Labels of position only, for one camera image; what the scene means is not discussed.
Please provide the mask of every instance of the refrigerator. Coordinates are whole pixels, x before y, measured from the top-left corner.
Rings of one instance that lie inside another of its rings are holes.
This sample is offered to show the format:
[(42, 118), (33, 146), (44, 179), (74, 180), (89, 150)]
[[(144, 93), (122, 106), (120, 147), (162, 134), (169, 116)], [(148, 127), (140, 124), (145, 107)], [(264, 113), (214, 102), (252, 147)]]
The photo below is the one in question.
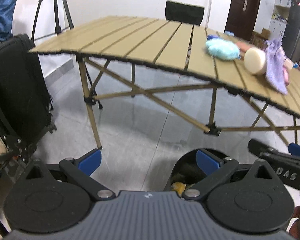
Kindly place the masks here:
[(291, 0), (291, 8), (284, 35), (282, 48), (293, 62), (300, 60), (300, 0)]

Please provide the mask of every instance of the tripod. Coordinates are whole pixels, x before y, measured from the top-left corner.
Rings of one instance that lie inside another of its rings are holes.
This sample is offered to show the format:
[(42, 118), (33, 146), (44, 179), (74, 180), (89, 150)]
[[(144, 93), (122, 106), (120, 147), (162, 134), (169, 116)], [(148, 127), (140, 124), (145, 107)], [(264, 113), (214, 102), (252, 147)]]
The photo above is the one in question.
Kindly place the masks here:
[[(38, 15), (39, 15), (39, 10), (40, 10), (40, 6), (41, 6), (42, 1), (43, 1), (43, 0), (39, 0), (39, 2), (38, 2), (38, 7), (37, 7), (37, 11), (36, 11), (35, 17), (34, 17), (34, 23), (33, 23), (33, 28), (32, 28), (32, 35), (31, 35), (31, 39), (32, 39), (33, 41), (37, 41), (37, 40), (40, 40), (40, 39), (43, 39), (43, 38), (47, 38), (47, 37), (52, 36), (52, 35), (54, 35), (54, 34), (59, 35), (60, 33), (62, 33), (63, 31), (65, 31), (65, 30), (68, 29), (68, 28), (70, 28), (70, 29), (73, 29), (73, 28), (74, 28), (74, 25), (73, 25), (73, 22), (72, 22), (72, 19), (71, 19), (71, 15), (70, 15), (70, 12), (69, 12), (69, 7), (68, 7), (67, 0), (62, 0), (63, 7), (64, 7), (65, 13), (66, 13), (66, 17), (67, 17), (67, 20), (68, 20), (68, 23), (69, 23), (69, 26), (66, 27), (66, 28), (64, 28), (64, 29), (61, 29), (60, 22), (59, 22), (58, 0), (53, 0), (54, 18), (55, 18), (55, 22), (56, 22), (55, 32), (34, 39), (35, 27), (36, 27), (36, 25), (37, 25), (37, 20), (38, 20)], [(91, 78), (90, 78), (90, 75), (89, 75), (89, 72), (88, 72), (87, 68), (86, 68), (86, 73), (87, 73), (87, 77), (88, 77), (88, 79), (89, 79), (89, 83), (90, 83), (90, 85), (92, 86), (92, 80), (91, 80)], [(97, 95), (95, 89), (92, 91), (91, 95), (92, 95), (92, 96), (96, 96), (96, 95)], [(97, 100), (97, 102), (98, 102), (99, 109), (102, 109), (103, 106), (102, 106), (102, 104), (100, 103), (100, 100)]]

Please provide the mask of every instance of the blue gripper pad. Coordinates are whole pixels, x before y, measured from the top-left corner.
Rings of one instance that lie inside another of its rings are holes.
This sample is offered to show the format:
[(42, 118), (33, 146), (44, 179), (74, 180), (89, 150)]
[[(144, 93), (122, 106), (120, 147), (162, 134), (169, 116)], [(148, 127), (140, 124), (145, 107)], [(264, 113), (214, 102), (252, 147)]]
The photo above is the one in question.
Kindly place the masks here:
[(197, 151), (196, 161), (198, 167), (208, 176), (217, 169), (220, 168), (220, 164), (212, 159), (210, 156), (206, 155), (202, 151)]
[(91, 153), (87, 158), (78, 164), (78, 169), (90, 176), (101, 164), (101, 151), (97, 150)]
[(295, 156), (300, 157), (300, 145), (295, 144), (295, 143), (290, 143), (288, 146), (288, 151)]

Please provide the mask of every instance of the black bag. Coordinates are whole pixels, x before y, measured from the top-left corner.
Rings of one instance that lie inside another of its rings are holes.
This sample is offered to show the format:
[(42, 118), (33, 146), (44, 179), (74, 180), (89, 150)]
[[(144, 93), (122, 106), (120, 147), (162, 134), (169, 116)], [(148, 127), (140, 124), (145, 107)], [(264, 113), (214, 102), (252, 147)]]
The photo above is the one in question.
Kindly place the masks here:
[(28, 51), (34, 42), (26, 34), (0, 43), (0, 108), (7, 121), (28, 144), (51, 123), (51, 96), (39, 57)]

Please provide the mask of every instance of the door handle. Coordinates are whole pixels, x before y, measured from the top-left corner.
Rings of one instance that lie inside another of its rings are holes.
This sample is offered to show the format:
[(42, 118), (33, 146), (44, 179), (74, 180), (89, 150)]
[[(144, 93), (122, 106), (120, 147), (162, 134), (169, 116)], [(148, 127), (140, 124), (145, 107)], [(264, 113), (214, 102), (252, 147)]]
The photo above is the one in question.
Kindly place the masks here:
[(244, 1), (244, 5), (243, 5), (243, 11), (245, 12), (247, 9), (247, 4), (248, 4), (248, 0)]

